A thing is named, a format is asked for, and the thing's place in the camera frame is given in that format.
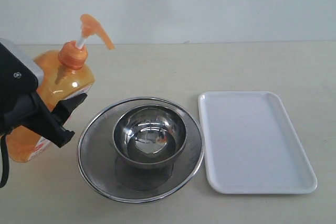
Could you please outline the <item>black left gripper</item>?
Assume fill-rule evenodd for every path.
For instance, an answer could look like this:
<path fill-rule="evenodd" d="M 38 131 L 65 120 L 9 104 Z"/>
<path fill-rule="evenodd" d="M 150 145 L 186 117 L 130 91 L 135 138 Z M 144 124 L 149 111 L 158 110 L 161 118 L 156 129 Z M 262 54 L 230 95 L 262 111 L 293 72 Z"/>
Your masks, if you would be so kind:
<path fill-rule="evenodd" d="M 12 111 L 1 114 L 1 134 L 8 133 L 19 126 L 48 139 L 58 147 L 66 145 L 74 136 L 74 131 L 64 128 L 73 111 L 87 98 L 86 93 L 60 100 L 53 110 L 49 110 L 40 96 L 35 92 L 33 108 L 30 111 Z"/>

